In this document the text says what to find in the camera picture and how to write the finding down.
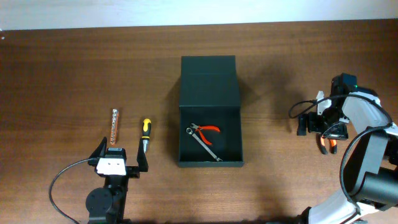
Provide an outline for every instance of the brown tabletop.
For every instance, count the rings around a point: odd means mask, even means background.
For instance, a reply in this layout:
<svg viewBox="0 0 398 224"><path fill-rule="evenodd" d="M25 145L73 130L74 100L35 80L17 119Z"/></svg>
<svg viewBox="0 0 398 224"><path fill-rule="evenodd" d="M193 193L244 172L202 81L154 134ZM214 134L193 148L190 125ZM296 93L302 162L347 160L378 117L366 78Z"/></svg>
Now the brown tabletop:
<svg viewBox="0 0 398 224"><path fill-rule="evenodd" d="M119 108L119 141L136 164L143 118L152 120L149 172L129 182L125 217L212 222L296 216L340 187L348 141L324 156L315 136L296 136L287 110L329 94L342 72L375 89L398 119L398 21L7 31L0 40L0 222L70 223L48 187L65 166L109 137ZM183 55L236 55L245 165L177 166ZM355 135L349 126L350 139ZM53 197L86 223L85 200L101 187L86 164L55 184ZM366 216L393 223L398 209Z"/></svg>

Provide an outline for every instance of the yellow screwdriver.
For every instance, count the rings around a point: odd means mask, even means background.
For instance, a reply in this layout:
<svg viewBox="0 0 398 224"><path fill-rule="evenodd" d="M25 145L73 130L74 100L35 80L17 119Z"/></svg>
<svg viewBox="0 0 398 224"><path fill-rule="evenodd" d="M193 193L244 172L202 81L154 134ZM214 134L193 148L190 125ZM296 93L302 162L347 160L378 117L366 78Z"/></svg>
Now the yellow screwdriver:
<svg viewBox="0 0 398 224"><path fill-rule="evenodd" d="M144 124L142 125L142 137L141 137L142 138L142 143L144 145L144 153L147 152L151 126L152 126L152 123L150 122L150 119L146 118L144 120Z"/></svg>

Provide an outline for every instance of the white wall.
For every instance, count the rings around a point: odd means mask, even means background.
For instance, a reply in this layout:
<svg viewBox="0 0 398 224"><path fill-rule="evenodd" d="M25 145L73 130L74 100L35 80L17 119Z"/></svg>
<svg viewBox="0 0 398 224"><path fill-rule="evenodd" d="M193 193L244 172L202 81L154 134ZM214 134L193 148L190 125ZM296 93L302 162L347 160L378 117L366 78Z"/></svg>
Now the white wall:
<svg viewBox="0 0 398 224"><path fill-rule="evenodd" d="M387 19L398 0L0 0L0 28Z"/></svg>

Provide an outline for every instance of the red-handled pliers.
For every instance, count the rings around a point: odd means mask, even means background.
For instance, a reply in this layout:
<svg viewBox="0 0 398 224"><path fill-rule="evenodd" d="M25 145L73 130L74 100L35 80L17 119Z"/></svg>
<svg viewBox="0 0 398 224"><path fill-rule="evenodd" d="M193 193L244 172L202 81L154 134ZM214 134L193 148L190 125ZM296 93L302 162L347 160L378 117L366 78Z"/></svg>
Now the red-handled pliers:
<svg viewBox="0 0 398 224"><path fill-rule="evenodd" d="M202 134L202 132L200 130L213 130L216 132L220 132L220 129L217 128L216 126L199 126L199 125L195 125L194 123L191 123L191 128L193 128L195 131L199 132L199 135L201 137L201 139L203 140L204 143L206 143L207 145L211 146L213 145L211 142L207 141L207 139L205 138L205 136Z"/></svg>

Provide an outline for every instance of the wrench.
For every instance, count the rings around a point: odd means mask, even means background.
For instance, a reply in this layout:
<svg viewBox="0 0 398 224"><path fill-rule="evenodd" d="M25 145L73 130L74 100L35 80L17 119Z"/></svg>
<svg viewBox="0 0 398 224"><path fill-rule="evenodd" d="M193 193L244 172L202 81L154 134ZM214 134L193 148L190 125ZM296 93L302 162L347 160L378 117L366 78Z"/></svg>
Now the wrench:
<svg viewBox="0 0 398 224"><path fill-rule="evenodd" d="M200 140L200 138L192 131L192 129L187 128L187 133L190 134L190 135L192 135L192 136L199 142L199 144L201 144L201 145L206 149L206 151L207 151L211 156L213 156L213 158L214 158L215 160L217 160L217 162L222 162L222 161L223 161L222 159L220 159L219 157L217 157L216 154L214 154L214 152L211 151L211 150L209 149L209 147L207 147L207 145L206 145L202 140Z"/></svg>

